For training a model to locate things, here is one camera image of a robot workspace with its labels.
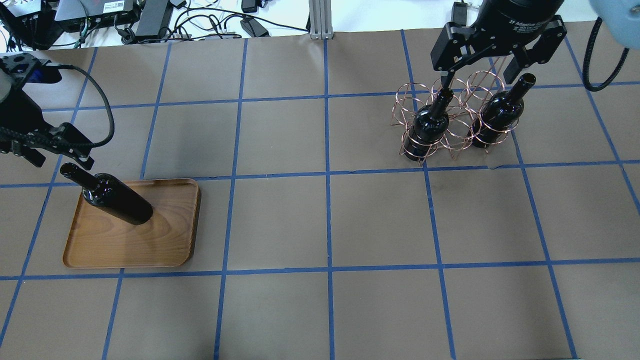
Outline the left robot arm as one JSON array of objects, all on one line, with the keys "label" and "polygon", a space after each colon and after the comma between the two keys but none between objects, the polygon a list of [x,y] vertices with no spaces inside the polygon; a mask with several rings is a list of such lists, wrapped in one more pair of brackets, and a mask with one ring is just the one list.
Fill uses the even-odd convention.
[{"label": "left robot arm", "polygon": [[7,74],[1,75],[1,153],[23,158],[35,167],[42,167],[46,157],[40,150],[72,158],[84,170],[91,170],[95,161],[89,148],[77,144],[89,139],[73,124],[58,126],[46,122],[39,105]]}]

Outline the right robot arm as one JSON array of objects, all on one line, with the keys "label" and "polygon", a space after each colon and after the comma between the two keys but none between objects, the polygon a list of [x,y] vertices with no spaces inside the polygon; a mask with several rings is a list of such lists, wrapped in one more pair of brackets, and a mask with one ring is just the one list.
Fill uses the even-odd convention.
[{"label": "right robot arm", "polygon": [[[484,0],[471,25],[453,18],[441,30],[430,51],[435,71],[448,88],[455,73],[487,57],[512,56],[503,71],[505,84],[533,64],[547,63],[567,35],[558,10],[561,0]],[[592,0],[597,14],[590,32],[582,66],[583,86],[591,92],[605,89],[620,73],[631,49],[639,48],[639,2],[637,0]],[[591,57],[601,26],[622,45],[621,57],[613,72],[599,85],[589,76]]]}]

